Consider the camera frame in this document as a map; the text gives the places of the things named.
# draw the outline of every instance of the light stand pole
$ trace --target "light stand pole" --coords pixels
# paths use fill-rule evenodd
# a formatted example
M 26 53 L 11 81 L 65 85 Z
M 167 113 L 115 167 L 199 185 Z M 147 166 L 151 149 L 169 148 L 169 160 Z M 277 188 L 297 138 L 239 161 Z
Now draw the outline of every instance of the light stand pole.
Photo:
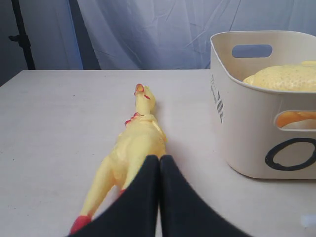
M 21 8 L 19 0 L 11 0 L 12 7 L 15 15 L 16 24 L 19 30 L 17 36 L 9 36 L 9 39 L 14 42 L 18 42 L 19 46 L 23 49 L 26 64 L 29 70 L 35 70 L 34 60 L 31 52 L 31 43 L 29 37 L 25 32 L 25 27 L 23 23 Z

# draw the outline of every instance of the white table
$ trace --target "white table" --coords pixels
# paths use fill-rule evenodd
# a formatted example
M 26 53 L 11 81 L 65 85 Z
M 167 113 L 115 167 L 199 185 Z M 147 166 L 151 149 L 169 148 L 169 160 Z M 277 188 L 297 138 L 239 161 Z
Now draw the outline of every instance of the white table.
M 315 182 L 249 179 L 217 152 L 209 76 L 209 70 L 23 71 L 0 87 L 1 236 L 68 233 L 95 170 L 134 113 L 137 83 L 151 87 L 167 151 L 212 208 L 254 237 L 315 236 L 300 224 L 301 215 L 316 213 Z

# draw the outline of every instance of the yellow rubber chicken in basket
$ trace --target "yellow rubber chicken in basket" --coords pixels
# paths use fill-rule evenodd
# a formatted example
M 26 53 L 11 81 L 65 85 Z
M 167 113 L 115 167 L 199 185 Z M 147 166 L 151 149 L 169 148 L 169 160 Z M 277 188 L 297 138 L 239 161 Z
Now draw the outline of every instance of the yellow rubber chicken in basket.
M 316 92 L 316 61 L 305 61 L 300 65 L 267 67 L 243 80 L 244 83 L 273 90 Z M 276 124 L 288 124 L 316 119 L 316 112 L 289 111 L 281 114 Z
M 71 234 L 91 222 L 108 191 L 117 185 L 121 192 L 131 184 L 146 156 L 165 155 L 166 136 L 158 125 L 152 111 L 155 97 L 148 86 L 136 85 L 136 113 L 125 122 L 126 130 L 121 133 L 110 154 L 98 168 L 86 196 L 80 216 L 75 220 Z

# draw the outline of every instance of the basket handle hole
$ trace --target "basket handle hole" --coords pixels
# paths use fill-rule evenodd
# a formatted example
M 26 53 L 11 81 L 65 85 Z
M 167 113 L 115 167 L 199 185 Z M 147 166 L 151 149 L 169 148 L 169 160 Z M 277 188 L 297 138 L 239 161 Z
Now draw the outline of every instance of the basket handle hole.
M 316 130 L 316 111 L 285 111 L 276 116 L 281 130 Z
M 267 58 L 272 54 L 269 44 L 243 44 L 236 45 L 232 50 L 234 58 Z

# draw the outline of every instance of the rubber chicken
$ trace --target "rubber chicken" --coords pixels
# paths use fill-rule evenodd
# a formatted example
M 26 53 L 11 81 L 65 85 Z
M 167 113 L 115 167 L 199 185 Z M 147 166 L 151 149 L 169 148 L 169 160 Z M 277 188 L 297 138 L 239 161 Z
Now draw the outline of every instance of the rubber chicken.
M 108 191 L 117 185 L 120 194 L 130 185 L 147 155 L 158 158 L 165 155 L 166 136 L 151 112 L 155 108 L 155 97 L 148 86 L 137 84 L 136 113 L 125 122 L 111 153 L 103 159 L 85 198 L 80 216 L 75 220 L 70 233 L 73 234 L 88 223 L 102 203 Z
M 316 92 L 316 61 L 267 67 L 247 77 L 243 82 L 273 90 Z M 278 127 L 284 127 L 307 119 L 316 119 L 316 112 L 285 112 L 277 118 L 276 124 Z

